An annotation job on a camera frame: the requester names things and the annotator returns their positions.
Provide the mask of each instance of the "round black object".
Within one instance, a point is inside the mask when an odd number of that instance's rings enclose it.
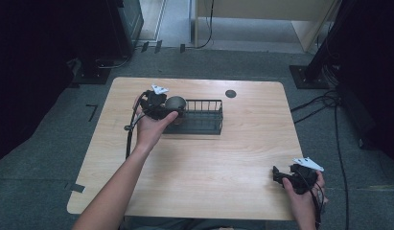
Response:
[[[224,94],[228,98],[235,98],[236,97],[236,92],[235,92],[235,90],[232,90],[232,89],[226,90],[226,92]]]

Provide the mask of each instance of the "black wire basket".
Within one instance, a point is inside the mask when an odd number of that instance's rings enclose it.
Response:
[[[220,135],[223,122],[222,100],[186,100],[182,117],[169,124],[166,134]]]

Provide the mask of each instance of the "black tape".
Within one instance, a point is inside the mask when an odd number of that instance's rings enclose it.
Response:
[[[81,194],[85,190],[85,186],[79,184],[67,183],[64,189],[69,191],[75,191]]]
[[[147,51],[148,48],[149,48],[149,42],[144,43],[142,48],[142,53]]]
[[[185,52],[185,44],[181,44],[181,47],[179,48],[179,53],[184,53]]]
[[[163,43],[163,40],[157,41],[157,45],[155,46],[154,53],[157,54],[161,50],[161,44]]]

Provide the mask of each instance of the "black cable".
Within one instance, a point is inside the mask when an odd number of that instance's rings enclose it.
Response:
[[[337,148],[337,154],[338,154],[338,157],[339,157],[340,168],[342,170],[343,182],[344,182],[344,186],[345,186],[345,201],[346,201],[346,226],[345,226],[345,229],[348,230],[349,229],[349,219],[350,219],[349,218],[349,190],[348,190],[348,183],[347,183],[347,178],[346,178],[346,172],[345,172],[345,169],[343,167],[342,153],[341,153],[341,150],[340,150],[340,142],[339,142],[339,132],[338,132],[338,126],[337,126],[337,107],[340,104],[340,98],[339,97],[328,96],[328,94],[330,94],[330,93],[336,93],[336,91],[335,90],[328,91],[323,96],[316,97],[313,100],[311,100],[309,103],[304,103],[304,104],[301,104],[301,105],[293,108],[291,110],[291,112],[296,111],[296,110],[301,109],[301,108],[304,108],[304,107],[306,107],[306,106],[308,106],[308,105],[310,105],[312,103],[319,102],[319,101],[322,101],[324,103],[324,106],[321,109],[318,109],[319,111],[324,109],[325,107],[328,107],[328,106],[335,108],[336,148]],[[332,99],[334,101],[332,103],[326,103],[324,99]],[[318,110],[316,110],[312,114],[308,115],[305,119],[307,119],[307,118],[311,117],[313,114],[317,113]]]
[[[346,179],[346,172],[343,167],[342,153],[340,152],[339,132],[338,132],[338,128],[337,128],[337,106],[335,107],[335,132],[336,132],[337,154],[339,156],[340,169],[342,170],[343,182],[345,185],[345,201],[346,201],[346,227],[345,227],[345,229],[348,230],[349,229],[349,191],[348,191],[348,182]]]
[[[137,108],[139,107],[139,104],[143,98],[143,96],[146,95],[146,92],[143,92],[139,98],[137,99],[136,105],[133,108],[133,114],[131,115],[131,120],[130,120],[130,125],[125,126],[125,129],[127,130],[127,145],[126,145],[126,158],[128,158],[130,156],[130,149],[131,149],[131,138],[133,136],[133,130],[134,127],[136,126],[137,122],[143,118],[145,115],[143,115],[142,117],[139,117],[136,122],[134,123],[134,117],[136,116],[136,111]]]
[[[320,191],[321,194],[322,194],[321,206],[319,207],[319,209],[320,209],[320,211],[321,211],[321,214],[322,214],[323,205],[324,205],[324,201],[325,201],[325,194],[323,193],[322,188],[319,186],[319,184],[318,184],[317,182],[315,182],[315,184],[318,186],[319,191]]]
[[[122,66],[124,66],[127,62],[128,62],[128,60],[130,59],[130,56],[127,56],[127,58],[125,59],[125,61],[123,61],[122,63],[120,63],[120,64],[118,64],[118,65],[109,65],[109,66],[103,66],[103,65],[98,65],[98,68],[100,68],[100,69],[114,69],[114,68],[119,68],[119,67],[122,67]]]
[[[319,225],[321,225],[321,209],[319,209],[319,203],[318,203],[318,199],[316,198],[316,196],[313,194],[313,187],[311,187],[307,180],[305,179],[305,177],[301,174],[301,172],[296,171],[296,173],[298,173],[302,180],[304,180],[305,184],[307,185],[308,191],[310,191],[311,193],[311,197],[313,198],[313,205],[315,206],[315,228],[318,229]]]
[[[303,117],[303,118],[301,118],[301,119],[299,119],[297,121],[294,121],[294,123],[298,124],[298,123],[300,123],[300,122],[312,117],[314,114],[322,111],[323,109],[325,109],[327,107],[334,107],[334,106],[336,106],[337,103],[338,103],[338,99],[336,97],[328,96],[328,94],[330,94],[332,92],[335,92],[335,90],[328,91],[323,96],[316,97],[316,98],[312,99],[308,103],[301,104],[301,105],[291,109],[290,112],[294,112],[294,111],[296,111],[298,109],[304,108],[304,107],[306,107],[306,106],[308,106],[308,105],[310,105],[312,103],[315,103],[315,102],[323,102],[324,103],[324,106],[322,106],[321,108],[318,108],[316,111],[313,111],[309,115],[307,115],[307,116],[305,116],[305,117]],[[332,100],[332,102],[331,103],[326,103],[326,100]]]
[[[208,40],[205,42],[205,44],[203,44],[203,45],[201,45],[201,46],[198,46],[198,47],[186,47],[187,49],[201,49],[201,48],[203,48],[203,47],[205,47],[208,43],[209,43],[209,41],[211,40],[211,38],[212,38],[212,18],[213,18],[213,16],[214,16],[214,3],[215,3],[215,0],[212,0],[212,4],[211,4],[211,15],[210,15],[210,19],[209,19],[209,25],[208,25],[208,28],[209,28],[209,37],[208,37]]]

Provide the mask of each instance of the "finger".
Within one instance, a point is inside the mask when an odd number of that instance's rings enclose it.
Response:
[[[163,120],[161,120],[161,123],[163,124],[164,127],[166,127],[171,122],[173,122],[177,116],[178,116],[178,112],[173,111],[169,113],[169,115],[167,115]]]
[[[292,184],[287,178],[283,178],[283,185],[289,197],[295,196],[295,191],[292,188]]]
[[[131,109],[135,109],[135,107],[136,107],[136,105],[137,105],[137,102],[140,100],[140,96],[137,96],[136,97],[136,99],[134,100],[134,104],[133,104],[133,106],[131,107]],[[140,106],[138,106],[137,107],[137,110],[136,110],[136,115],[139,115],[140,113],[142,112],[142,109],[140,108]]]
[[[322,172],[316,171],[316,174],[318,175],[318,178],[316,179],[316,183],[321,187],[325,187],[325,180],[323,178]]]

